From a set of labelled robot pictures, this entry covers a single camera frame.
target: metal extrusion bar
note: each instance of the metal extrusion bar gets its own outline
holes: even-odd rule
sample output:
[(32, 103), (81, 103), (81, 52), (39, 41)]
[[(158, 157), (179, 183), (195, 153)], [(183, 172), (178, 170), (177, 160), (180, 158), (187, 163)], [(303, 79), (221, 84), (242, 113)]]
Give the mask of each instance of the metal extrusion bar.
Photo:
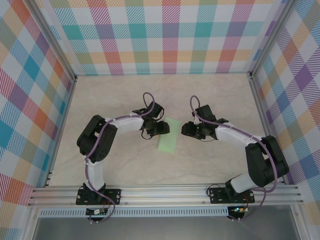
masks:
[(250, 85), (250, 88), (252, 91), (252, 95), (254, 98), (256, 108), (258, 110), (258, 114), (259, 114), (259, 117), (261, 120), (263, 131), (266, 136), (271, 135), (270, 125), (268, 124), (268, 118), (267, 118), (266, 113), (265, 113), (263, 106), (261, 104), (262, 101), (261, 101), (260, 95), (257, 90), (256, 82), (252, 79), (252, 77), (250, 76), (249, 73), (247, 73), (247, 78), (249, 81), (249, 85)]
[[(207, 196), (207, 184), (193, 185), (146, 185), (146, 186), (108, 186), (121, 189), (119, 207), (122, 208), (152, 208), (152, 207), (207, 207), (207, 206), (237, 206), (239, 204), (210, 204)], [(35, 188), (29, 206), (32, 208), (83, 208), (76, 205), (78, 187), (60, 186)], [(254, 192), (255, 203), (259, 205), (262, 192)], [(278, 183), (277, 189), (267, 194), (264, 205), (299, 205), (303, 203), (302, 196), (296, 185)]]
[(33, 239), (33, 236), (36, 231), (37, 223), (38, 223), (38, 218), (41, 213), (41, 209), (39, 208), (33, 208), (28, 210), (29, 210), (29, 218), (26, 222), (25, 228), (22, 228), (22, 233), (21, 233), (22, 240)]

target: robotic arm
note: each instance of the robotic arm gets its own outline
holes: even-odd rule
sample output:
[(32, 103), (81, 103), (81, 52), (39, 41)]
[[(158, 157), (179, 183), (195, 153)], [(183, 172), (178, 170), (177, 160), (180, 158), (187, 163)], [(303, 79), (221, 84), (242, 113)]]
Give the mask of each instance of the robotic arm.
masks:
[[(194, 122), (189, 121), (184, 124), (181, 133), (185, 136), (193, 137), (198, 140), (206, 139), (211, 136), (215, 140), (222, 140), (230, 143), (239, 149), (245, 150), (248, 172), (230, 179), (225, 183), (224, 194), (229, 198), (229, 202), (234, 202), (240, 196), (244, 196), (254, 187), (263, 188), (275, 180), (270, 159), (266, 158), (266, 152), (252, 137), (245, 136), (240, 132), (231, 129), (233, 126), (224, 118), (216, 119), (208, 105), (201, 106), (196, 110), (197, 115), (207, 121), (221, 125), (213, 125), (199, 120), (194, 113)], [(286, 159), (279, 147), (277, 140), (273, 136), (254, 136), (265, 144), (274, 161), (277, 176), (282, 177), (289, 172)]]
[(129, 131), (142, 131), (143, 133), (143, 131), (146, 130), (146, 133), (152, 138), (153, 136), (170, 132), (168, 123), (159, 121), (164, 115), (164, 108), (156, 102), (153, 108), (152, 105), (153, 104), (150, 103), (147, 108), (132, 111), (129, 117), (112, 121), (106, 126), (103, 132), (101, 132), (102, 127), (106, 122), (112, 120), (112, 118), (103, 118), (100, 115), (92, 117), (76, 142), (83, 158), (86, 158), (93, 149), (98, 136), (101, 136), (98, 145), (86, 163), (88, 165), (88, 178), (83, 184), (82, 192), (84, 192), (84, 194), (78, 195), (77, 203), (80, 201), (80, 198), (85, 199), (84, 201), (87, 201), (87, 204), (92, 203), (94, 205), (101, 202), (102, 197), (98, 195), (94, 189), (102, 194), (106, 192), (106, 184), (103, 177), (103, 160), (109, 154), (116, 136)]

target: checkered pattern wall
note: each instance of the checkered pattern wall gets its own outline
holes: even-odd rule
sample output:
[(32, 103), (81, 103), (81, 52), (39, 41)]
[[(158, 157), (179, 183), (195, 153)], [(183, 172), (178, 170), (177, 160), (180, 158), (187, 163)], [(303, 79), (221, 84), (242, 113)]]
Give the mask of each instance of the checkered pattern wall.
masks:
[(247, 72), (280, 1), (37, 0), (86, 75)]
[(18, 238), (51, 158), (71, 80), (22, 0), (0, 0), (0, 239)]
[(252, 72), (252, 70), (253, 70), (256, 62), (257, 62), (257, 59), (258, 59), (261, 51), (262, 51), (263, 48), (265, 47), (265, 45), (266, 45), (266, 43), (267, 43), (267, 41), (268, 41), (268, 39), (269, 39), (270, 34), (271, 34), (272, 31), (274, 30), (274, 28), (275, 28), (275, 26), (276, 26), (276, 22), (277, 22), (277, 20), (279, 19), (279, 17), (280, 17), (280, 15), (281, 15), (281, 13), (282, 13), (282, 11), (283, 11), (283, 9), (284, 9), (287, 1), (288, 1), (288, 0), (281, 0), (281, 3), (280, 3), (278, 9), (276, 10), (276, 12), (275, 12), (275, 14), (274, 14), (274, 16), (273, 16), (273, 18), (272, 18), (272, 21), (271, 21), (271, 23), (270, 23), (267, 31), (265, 32), (265, 34), (264, 34), (264, 36), (263, 36), (263, 39), (262, 39), (262, 41), (261, 41), (261, 43), (260, 43), (260, 46), (259, 46), (258, 50), (256, 51), (256, 53), (255, 53), (255, 55), (254, 55), (253, 61), (252, 61), (251, 65), (250, 65), (250, 67), (249, 67), (248, 72)]
[(256, 83), (272, 133), (289, 163), (289, 177), (301, 187), (309, 228), (320, 234), (319, 0), (298, 3)]

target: green sponge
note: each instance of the green sponge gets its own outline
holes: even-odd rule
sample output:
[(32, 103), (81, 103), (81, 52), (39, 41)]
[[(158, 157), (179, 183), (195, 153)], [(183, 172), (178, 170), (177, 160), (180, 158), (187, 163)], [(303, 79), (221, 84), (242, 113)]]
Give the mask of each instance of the green sponge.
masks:
[(168, 153), (174, 153), (177, 137), (181, 131), (181, 129), (179, 128), (180, 122), (170, 117), (166, 117), (164, 121), (169, 124), (170, 133), (160, 135), (158, 150)]

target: aluminum rail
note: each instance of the aluminum rail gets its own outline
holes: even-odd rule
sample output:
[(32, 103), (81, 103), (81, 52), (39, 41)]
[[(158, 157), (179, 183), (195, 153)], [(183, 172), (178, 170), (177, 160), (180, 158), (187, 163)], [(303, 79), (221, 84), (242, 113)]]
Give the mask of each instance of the aluminum rail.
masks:
[[(236, 203), (210, 204), (206, 190), (209, 184), (191, 185), (143, 185), (143, 186), (107, 186), (106, 188), (121, 189), (120, 207), (199, 207), (199, 206), (238, 206)], [(83, 208), (84, 205), (76, 205), (79, 187), (59, 186), (35, 188), (29, 207), (32, 208)], [(259, 205), (262, 192), (254, 192), (255, 203)], [(300, 205), (303, 204), (302, 196), (296, 185), (278, 183), (278, 187), (272, 193), (267, 194), (264, 205)]]

